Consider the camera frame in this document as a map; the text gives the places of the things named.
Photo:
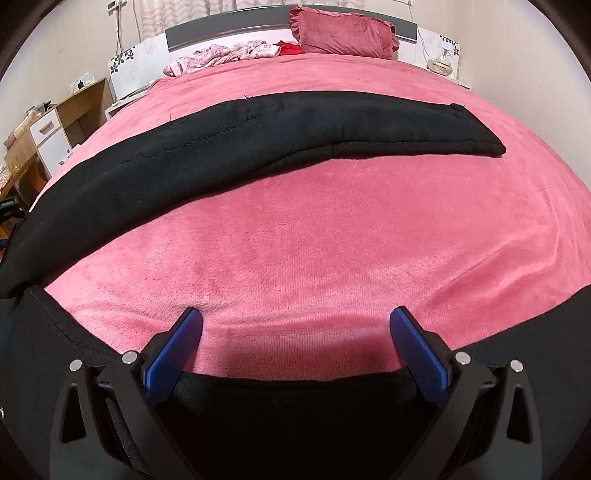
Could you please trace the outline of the glass bedside lamp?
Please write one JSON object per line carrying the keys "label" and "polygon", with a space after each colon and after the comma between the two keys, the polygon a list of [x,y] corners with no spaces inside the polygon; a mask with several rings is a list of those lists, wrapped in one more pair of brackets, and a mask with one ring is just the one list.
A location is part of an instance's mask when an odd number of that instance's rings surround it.
{"label": "glass bedside lamp", "polygon": [[450,77],[453,73],[452,53],[454,46],[449,42],[440,44],[440,53],[427,61],[427,69],[440,76]]}

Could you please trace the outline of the pink patterned pajamas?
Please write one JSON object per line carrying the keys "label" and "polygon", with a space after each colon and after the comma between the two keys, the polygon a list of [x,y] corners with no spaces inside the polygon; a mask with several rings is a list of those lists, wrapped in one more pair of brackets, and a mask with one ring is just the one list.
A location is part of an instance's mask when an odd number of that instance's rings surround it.
{"label": "pink patterned pajamas", "polygon": [[205,68],[242,60],[273,58],[280,55],[280,46],[253,40],[231,46],[212,44],[204,50],[181,56],[162,69],[166,77],[177,78]]}

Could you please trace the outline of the left white nightstand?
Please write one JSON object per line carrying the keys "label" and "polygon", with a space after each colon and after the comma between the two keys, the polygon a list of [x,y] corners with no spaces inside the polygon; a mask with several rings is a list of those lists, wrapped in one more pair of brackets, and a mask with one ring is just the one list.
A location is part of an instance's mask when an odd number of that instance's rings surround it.
{"label": "left white nightstand", "polygon": [[141,89],[137,89],[136,91],[131,92],[129,95],[125,96],[124,98],[112,103],[104,111],[105,119],[110,120],[114,115],[116,115],[124,107],[126,107],[127,105],[133,103],[134,101],[142,98],[147,93],[149,88],[150,88],[150,85],[146,85],[145,87],[143,87]]}

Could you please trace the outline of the right white nightstand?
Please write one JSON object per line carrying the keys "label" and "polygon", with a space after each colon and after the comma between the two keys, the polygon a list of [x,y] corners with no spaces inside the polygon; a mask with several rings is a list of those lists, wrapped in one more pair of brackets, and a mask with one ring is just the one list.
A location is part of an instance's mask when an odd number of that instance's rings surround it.
{"label": "right white nightstand", "polygon": [[462,81],[458,78],[452,78],[452,77],[445,77],[445,78],[455,85],[458,85],[468,91],[472,91],[472,86],[465,81]]}

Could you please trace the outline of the red garment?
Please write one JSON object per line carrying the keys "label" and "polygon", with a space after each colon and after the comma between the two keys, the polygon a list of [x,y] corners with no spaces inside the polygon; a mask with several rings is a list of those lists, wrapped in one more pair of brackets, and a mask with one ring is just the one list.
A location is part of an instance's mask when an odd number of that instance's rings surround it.
{"label": "red garment", "polygon": [[280,56],[294,56],[304,54],[304,49],[294,42],[276,42],[276,46],[280,49]]}

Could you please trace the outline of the pink fleece bed blanket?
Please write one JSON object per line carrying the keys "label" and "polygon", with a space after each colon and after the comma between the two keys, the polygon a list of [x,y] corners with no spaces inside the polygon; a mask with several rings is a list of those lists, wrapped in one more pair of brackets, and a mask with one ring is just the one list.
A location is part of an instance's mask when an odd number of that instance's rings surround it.
{"label": "pink fleece bed blanket", "polygon": [[331,160],[173,210],[113,241],[48,293],[118,352],[187,307],[204,314],[190,370],[326,380],[397,369],[404,305],[462,347],[542,314],[590,282],[590,193],[493,104],[394,61],[304,54],[158,81],[66,162],[211,105],[287,91],[368,91],[457,103],[506,146],[472,156]]}

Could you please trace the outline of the white drawer cabinet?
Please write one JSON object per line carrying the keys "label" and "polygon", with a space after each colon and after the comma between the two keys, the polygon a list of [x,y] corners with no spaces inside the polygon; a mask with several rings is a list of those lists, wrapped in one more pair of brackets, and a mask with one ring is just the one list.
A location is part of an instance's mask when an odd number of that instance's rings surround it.
{"label": "white drawer cabinet", "polygon": [[49,110],[29,127],[29,131],[38,156],[47,174],[52,177],[71,152],[71,145],[61,125],[57,110]]}

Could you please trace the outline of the black pants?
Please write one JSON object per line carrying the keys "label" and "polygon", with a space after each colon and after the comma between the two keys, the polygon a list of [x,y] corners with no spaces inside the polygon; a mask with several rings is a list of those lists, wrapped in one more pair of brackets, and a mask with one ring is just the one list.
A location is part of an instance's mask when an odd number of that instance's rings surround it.
{"label": "black pants", "polygon": [[[327,161],[505,153],[457,103],[308,91],[221,102],[70,168],[19,224],[1,262],[2,477],[52,479],[51,429],[70,362],[105,365],[126,352],[48,293],[78,262],[184,205]],[[440,413],[395,347],[392,371],[262,380],[191,371],[202,337],[204,329],[172,392],[152,407],[196,479],[401,479]],[[590,282],[482,340],[443,341],[483,364],[521,361],[541,431],[539,479],[589,477]]]}

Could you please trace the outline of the dark red ruffled pillow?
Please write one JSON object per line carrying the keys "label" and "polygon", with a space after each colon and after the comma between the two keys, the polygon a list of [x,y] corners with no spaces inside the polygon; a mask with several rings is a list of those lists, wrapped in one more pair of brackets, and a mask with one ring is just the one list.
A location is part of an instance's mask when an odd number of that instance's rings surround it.
{"label": "dark red ruffled pillow", "polygon": [[356,13],[297,6],[288,12],[288,25],[304,53],[391,60],[400,48],[392,23]]}

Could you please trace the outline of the wooden desk with shelves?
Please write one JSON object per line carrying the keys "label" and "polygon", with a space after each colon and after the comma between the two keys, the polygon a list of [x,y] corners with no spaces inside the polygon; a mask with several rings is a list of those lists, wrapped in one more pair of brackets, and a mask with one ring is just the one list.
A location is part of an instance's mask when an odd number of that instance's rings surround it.
{"label": "wooden desk with shelves", "polygon": [[5,155],[11,178],[1,189],[1,201],[10,198],[30,207],[74,148],[106,122],[105,110],[112,103],[108,82],[102,78],[36,119]]}

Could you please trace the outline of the white nightstand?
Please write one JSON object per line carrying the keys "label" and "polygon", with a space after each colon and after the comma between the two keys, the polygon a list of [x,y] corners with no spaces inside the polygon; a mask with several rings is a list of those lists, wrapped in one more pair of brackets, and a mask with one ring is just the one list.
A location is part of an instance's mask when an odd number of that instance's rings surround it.
{"label": "white nightstand", "polygon": [[125,96],[124,98],[112,103],[104,111],[105,119],[110,120],[114,115],[116,115],[124,107],[126,107],[127,105],[133,103],[134,101],[142,98],[147,93],[149,88],[150,88],[150,85],[146,85],[145,87],[143,87],[141,89],[137,89],[136,91],[131,92],[129,95]]}
{"label": "white nightstand", "polygon": [[458,78],[452,78],[452,77],[445,77],[445,78],[455,85],[458,85],[468,91],[472,91],[472,86],[465,81],[462,81]]}

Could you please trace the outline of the patterned white curtain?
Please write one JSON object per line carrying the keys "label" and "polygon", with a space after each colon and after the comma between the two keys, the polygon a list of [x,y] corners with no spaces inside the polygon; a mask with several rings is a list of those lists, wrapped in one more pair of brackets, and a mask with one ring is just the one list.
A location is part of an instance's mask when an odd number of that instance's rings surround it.
{"label": "patterned white curtain", "polygon": [[143,0],[133,1],[139,38],[144,40],[163,33],[167,28],[214,14],[252,7],[280,5],[329,5],[363,9],[363,0]]}

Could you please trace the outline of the grey white headboard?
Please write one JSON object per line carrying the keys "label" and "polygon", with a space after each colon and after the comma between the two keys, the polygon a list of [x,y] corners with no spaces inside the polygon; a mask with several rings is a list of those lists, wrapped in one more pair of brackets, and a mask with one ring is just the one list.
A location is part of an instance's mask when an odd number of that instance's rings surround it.
{"label": "grey white headboard", "polygon": [[[177,23],[145,38],[142,42],[108,60],[108,79],[114,98],[119,101],[148,88],[163,76],[168,63],[205,49],[212,44],[232,46],[252,40],[269,43],[297,41],[291,31],[288,14],[294,4],[250,6]],[[391,23],[399,41],[394,59],[425,68],[430,59],[443,54],[458,78],[460,44],[416,22],[368,10],[353,9],[353,14]]]}

